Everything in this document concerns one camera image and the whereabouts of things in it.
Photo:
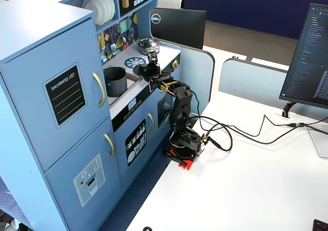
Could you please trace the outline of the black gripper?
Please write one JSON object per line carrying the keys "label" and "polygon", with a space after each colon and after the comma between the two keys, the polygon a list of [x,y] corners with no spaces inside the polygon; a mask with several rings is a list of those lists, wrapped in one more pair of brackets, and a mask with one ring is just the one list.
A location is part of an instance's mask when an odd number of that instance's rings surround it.
{"label": "black gripper", "polygon": [[141,76],[146,79],[146,81],[157,79],[161,75],[160,65],[152,60],[148,64],[140,65]]}

